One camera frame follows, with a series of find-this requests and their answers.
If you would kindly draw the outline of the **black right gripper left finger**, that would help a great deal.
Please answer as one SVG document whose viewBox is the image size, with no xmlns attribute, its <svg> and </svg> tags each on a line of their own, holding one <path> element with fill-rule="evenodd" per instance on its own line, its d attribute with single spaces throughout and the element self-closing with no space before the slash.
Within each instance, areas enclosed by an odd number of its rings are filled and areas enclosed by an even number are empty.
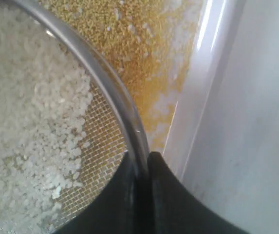
<svg viewBox="0 0 279 234">
<path fill-rule="evenodd" d="M 151 183 L 137 178 L 125 153 L 113 177 L 96 199 L 57 234 L 151 233 Z"/>
</svg>

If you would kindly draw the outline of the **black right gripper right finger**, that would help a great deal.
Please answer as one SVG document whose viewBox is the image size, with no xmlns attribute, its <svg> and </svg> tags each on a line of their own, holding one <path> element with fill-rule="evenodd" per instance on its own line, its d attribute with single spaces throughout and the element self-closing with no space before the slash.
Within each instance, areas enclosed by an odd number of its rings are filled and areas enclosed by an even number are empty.
<svg viewBox="0 0 279 234">
<path fill-rule="evenodd" d="M 148 157 L 156 234 L 245 234 L 198 201 L 159 152 Z"/>
</svg>

